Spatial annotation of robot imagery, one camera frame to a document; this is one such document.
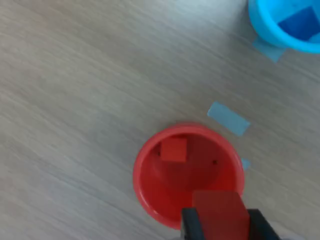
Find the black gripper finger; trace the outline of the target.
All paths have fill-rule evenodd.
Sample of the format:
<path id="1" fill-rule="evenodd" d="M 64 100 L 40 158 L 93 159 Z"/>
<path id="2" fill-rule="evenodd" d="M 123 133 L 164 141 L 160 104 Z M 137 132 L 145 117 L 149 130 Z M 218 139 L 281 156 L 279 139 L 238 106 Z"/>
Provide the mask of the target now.
<path id="1" fill-rule="evenodd" d="M 248 209 L 249 240 L 281 240 L 266 218 L 258 209 Z"/>
<path id="2" fill-rule="evenodd" d="M 180 238 L 182 240 L 205 240 L 202 224 L 195 207 L 181 210 Z"/>

